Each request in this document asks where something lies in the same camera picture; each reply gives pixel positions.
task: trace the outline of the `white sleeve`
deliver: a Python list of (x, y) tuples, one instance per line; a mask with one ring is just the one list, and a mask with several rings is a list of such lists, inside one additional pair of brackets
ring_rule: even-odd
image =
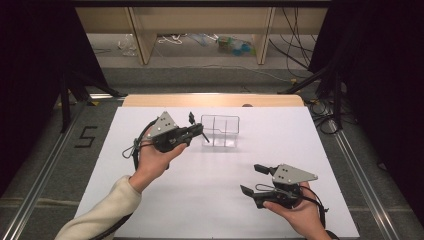
[(90, 239), (102, 234), (121, 219), (131, 215), (141, 202), (141, 194), (128, 182), (129, 176), (120, 178), (110, 193), (93, 209), (68, 222), (55, 239)]

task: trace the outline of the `black curtain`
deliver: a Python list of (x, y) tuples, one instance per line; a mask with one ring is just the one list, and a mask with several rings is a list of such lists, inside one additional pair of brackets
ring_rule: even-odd
[[(347, 97), (380, 160), (424, 226), (423, 93), (424, 5), (420, 1), (370, 0), (374, 11), (343, 68)], [(325, 66), (356, 6), (336, 1), (329, 9), (310, 70)]]
[(84, 73), (107, 86), (72, 7), (0, 3), (0, 195), (27, 159), (50, 118), (67, 74), (68, 88), (87, 97)]

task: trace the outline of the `white sheet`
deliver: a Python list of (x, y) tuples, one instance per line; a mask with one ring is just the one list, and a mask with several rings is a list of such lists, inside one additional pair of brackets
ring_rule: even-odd
[(239, 116), (237, 147), (207, 147), (202, 146), (201, 136), (193, 139), (170, 169), (143, 192), (141, 206), (116, 237), (299, 237), (283, 218), (257, 209), (240, 190), (240, 185), (252, 189), (258, 183), (272, 185), (271, 176), (256, 172), (254, 164), (276, 167), (281, 163), (317, 174), (319, 179), (310, 185), (330, 209), (327, 229), (341, 238), (359, 237), (305, 107), (119, 108), (77, 216), (106, 196), (118, 178), (134, 172), (132, 159), (123, 158), (121, 153), (164, 110), (180, 127), (189, 126), (190, 111), (197, 122), (202, 115)]

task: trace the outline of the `wrist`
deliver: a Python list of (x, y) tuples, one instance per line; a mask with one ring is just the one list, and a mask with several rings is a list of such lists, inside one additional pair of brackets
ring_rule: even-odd
[(141, 193), (147, 186), (149, 186), (151, 182), (153, 182), (153, 180), (154, 179), (146, 175), (135, 173), (133, 176), (131, 176), (128, 179), (128, 182), (131, 185), (131, 187), (134, 188), (134, 190)]
[(307, 240), (331, 240), (331, 237), (328, 235), (328, 233), (325, 231), (325, 229), (314, 232), (312, 236), (305, 236)]

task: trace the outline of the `hand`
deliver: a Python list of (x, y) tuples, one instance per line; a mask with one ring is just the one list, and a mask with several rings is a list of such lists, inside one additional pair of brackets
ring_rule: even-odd
[[(303, 182), (300, 185), (309, 188), (307, 182)], [(315, 199), (314, 194), (307, 189), (302, 190), (302, 193), (306, 197)], [(321, 224), (316, 204), (303, 200), (299, 206), (294, 209), (287, 209), (273, 202), (264, 202), (263, 205), (272, 212), (285, 218), (297, 233), (308, 240), (331, 239)]]
[(137, 171), (129, 179), (131, 186), (138, 192), (142, 192), (153, 180), (160, 177), (165, 172), (169, 163), (179, 156), (187, 144), (183, 143), (175, 147), (172, 151), (162, 153), (151, 142), (141, 142), (139, 162)]

